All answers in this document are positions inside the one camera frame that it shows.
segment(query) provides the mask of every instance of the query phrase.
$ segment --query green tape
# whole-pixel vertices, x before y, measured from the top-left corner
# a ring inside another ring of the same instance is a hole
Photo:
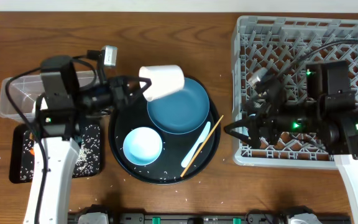
[[[233,218],[233,224],[241,224],[241,218]]]
[[[161,218],[160,217],[153,217],[152,224],[160,224]]]

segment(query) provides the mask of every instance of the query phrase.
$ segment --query light blue bowl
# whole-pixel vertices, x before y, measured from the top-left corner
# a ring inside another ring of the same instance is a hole
[[[125,137],[124,155],[135,165],[151,164],[160,156],[161,151],[161,137],[151,128],[134,129]]]
[[[195,80],[185,78],[178,92],[147,103],[153,124],[170,134],[186,134],[202,125],[209,114],[209,98]]]

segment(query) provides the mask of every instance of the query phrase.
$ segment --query wooden chopstick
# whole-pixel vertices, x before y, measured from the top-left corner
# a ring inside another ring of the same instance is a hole
[[[196,159],[196,157],[198,156],[198,154],[201,152],[201,150],[203,149],[203,147],[205,146],[206,142],[208,141],[209,137],[211,137],[212,133],[214,133],[216,127],[218,126],[218,124],[221,122],[223,118],[223,115],[221,116],[221,118],[219,119],[219,121],[215,124],[215,126],[212,128],[212,130],[209,132],[208,136],[206,137],[205,141],[201,144],[201,146],[198,148],[196,154],[193,156],[193,158],[191,159],[191,161],[189,162],[189,164],[187,165],[187,167],[185,168],[185,170],[180,174],[180,177],[183,177],[187,170],[190,168],[191,164],[194,162],[194,160]]]

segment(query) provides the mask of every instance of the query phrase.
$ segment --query wood grain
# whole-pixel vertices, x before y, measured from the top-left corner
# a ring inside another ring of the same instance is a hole
[[[136,75],[143,65],[177,64],[199,79],[225,115],[224,126],[231,121],[230,38],[241,15],[249,13],[0,12],[0,87],[4,78],[37,67],[47,57],[114,45],[119,49],[118,74]],[[259,15],[358,19],[358,14]],[[30,191],[30,184],[8,179],[17,125],[0,118],[0,223],[22,222]],[[107,119],[103,125],[106,130]],[[351,214],[339,172],[235,165],[226,134],[209,166],[176,185],[136,180],[115,161],[107,141],[105,150],[101,174],[73,180],[73,212],[103,203],[115,212],[245,214],[253,208],[277,211],[306,205],[316,213]]]

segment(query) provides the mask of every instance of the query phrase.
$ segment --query round black tray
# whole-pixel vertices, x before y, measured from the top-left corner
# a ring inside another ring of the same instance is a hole
[[[219,119],[218,111],[211,100],[209,100],[209,105],[209,115],[204,123],[187,134],[169,134],[156,127],[149,118],[147,101],[144,98],[139,98],[137,102],[122,111],[113,111],[109,124],[109,143],[112,154],[126,172],[151,184],[176,184],[194,177],[208,165],[215,155],[221,136],[219,125],[185,176],[181,178],[180,174],[184,168],[182,168],[180,162],[200,136],[205,124],[210,121],[212,129]],[[164,150],[161,155],[155,162],[147,166],[137,166],[129,162],[122,150],[125,137],[130,131],[139,127],[149,127],[156,130],[163,141]]]

